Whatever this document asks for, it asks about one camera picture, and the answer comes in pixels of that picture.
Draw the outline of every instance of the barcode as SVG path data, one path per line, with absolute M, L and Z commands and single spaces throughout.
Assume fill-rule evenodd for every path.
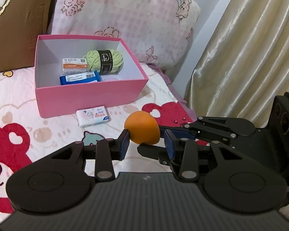
M 95 75 L 93 75 L 93 74 L 88 74 L 88 75 L 86 75 L 86 78 L 88 79 L 88 78 L 92 78 L 92 77 L 94 77 Z

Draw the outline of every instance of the pillow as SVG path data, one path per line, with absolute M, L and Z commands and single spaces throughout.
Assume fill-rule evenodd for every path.
M 51 0 L 0 0 L 0 71 L 34 66 Z
M 166 69 L 185 53 L 199 13 L 193 0 L 57 0 L 48 33 L 122 38 L 140 62 Z

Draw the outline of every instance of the black yarn label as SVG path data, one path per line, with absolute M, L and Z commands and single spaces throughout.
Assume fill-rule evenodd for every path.
M 101 59 L 100 74 L 110 73 L 113 69 L 113 56 L 109 50 L 98 50 Z

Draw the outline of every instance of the red bear print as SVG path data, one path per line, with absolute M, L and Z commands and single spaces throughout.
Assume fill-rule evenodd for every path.
M 159 111 L 160 116 L 154 117 L 158 125 L 169 127 L 183 127 L 185 124 L 191 123 L 193 120 L 185 112 L 181 104 L 175 102 L 167 102 L 162 106 L 154 103 L 148 103 L 142 107 L 142 111 L 151 113 L 154 110 Z M 198 145 L 207 145 L 205 141 L 197 140 Z
M 0 212 L 13 213 L 7 198 L 5 184 L 8 178 L 24 166 L 31 164 L 26 155 L 30 146 L 30 137 L 25 128 L 11 123 L 0 128 Z

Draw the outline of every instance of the orange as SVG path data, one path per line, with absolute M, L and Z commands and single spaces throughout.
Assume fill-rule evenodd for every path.
M 125 121 L 124 128 L 129 131 L 134 143 L 154 145 L 160 140 L 160 129 L 153 116 L 144 111 L 132 113 Z

